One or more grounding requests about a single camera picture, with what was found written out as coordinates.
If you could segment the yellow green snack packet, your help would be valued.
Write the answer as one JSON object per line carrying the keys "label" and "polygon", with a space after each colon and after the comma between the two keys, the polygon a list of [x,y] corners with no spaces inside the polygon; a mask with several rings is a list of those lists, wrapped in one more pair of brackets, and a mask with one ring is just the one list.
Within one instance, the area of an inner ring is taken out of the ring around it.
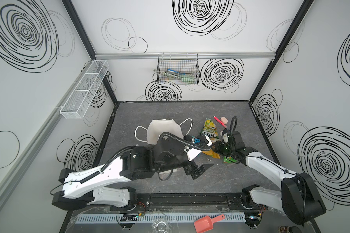
{"label": "yellow green snack packet", "polygon": [[206,118],[203,128],[201,130],[201,134],[208,136],[209,138],[218,139],[218,132],[215,123],[210,119]]}

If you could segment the white paper bag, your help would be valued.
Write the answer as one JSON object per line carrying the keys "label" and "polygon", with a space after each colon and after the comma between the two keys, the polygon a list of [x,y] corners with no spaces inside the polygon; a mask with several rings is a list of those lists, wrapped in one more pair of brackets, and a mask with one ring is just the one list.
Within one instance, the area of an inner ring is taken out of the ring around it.
{"label": "white paper bag", "polygon": [[[186,123],[187,121],[190,121],[190,127],[187,133],[183,133],[181,126]],[[157,144],[157,141],[159,139],[159,136],[164,133],[168,132],[171,133],[179,138],[183,138],[186,136],[192,129],[193,126],[193,120],[191,118],[185,119],[181,124],[176,123],[173,119],[157,119],[157,120],[152,120],[151,123],[149,124],[148,128],[145,128],[141,125],[139,125],[134,132],[135,138],[139,142],[147,143],[150,145],[155,145]],[[137,136],[137,131],[142,128],[146,131],[146,139],[141,140]]]}

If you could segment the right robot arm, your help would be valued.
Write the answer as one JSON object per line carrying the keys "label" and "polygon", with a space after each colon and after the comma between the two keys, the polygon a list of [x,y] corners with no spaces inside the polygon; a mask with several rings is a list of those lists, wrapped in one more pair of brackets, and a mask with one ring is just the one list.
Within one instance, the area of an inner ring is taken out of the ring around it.
{"label": "right robot arm", "polygon": [[286,214],[297,225],[327,212],[324,201],[313,178],[307,173],[296,173],[269,160],[253,147],[246,147],[236,130],[238,118],[234,116],[229,127],[224,127],[222,138],[214,143],[213,151],[230,162],[243,164],[261,173],[279,190],[253,184],[243,189],[241,203],[244,208],[268,206]]}

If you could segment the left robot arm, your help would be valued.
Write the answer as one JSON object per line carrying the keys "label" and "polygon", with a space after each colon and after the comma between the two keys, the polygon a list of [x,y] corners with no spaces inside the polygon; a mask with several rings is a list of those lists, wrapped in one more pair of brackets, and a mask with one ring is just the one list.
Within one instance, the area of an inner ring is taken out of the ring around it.
{"label": "left robot arm", "polygon": [[194,161],[200,153],[210,151],[211,145],[212,141],[206,135],[180,138],[164,132],[156,144],[124,147],[104,165],[84,171],[63,169],[59,175],[62,189],[50,192],[52,205],[66,211],[88,205],[135,206],[138,201],[134,188],[114,189],[110,185],[149,179],[154,174],[173,173],[179,168],[195,180],[212,167],[212,164],[197,166]]}

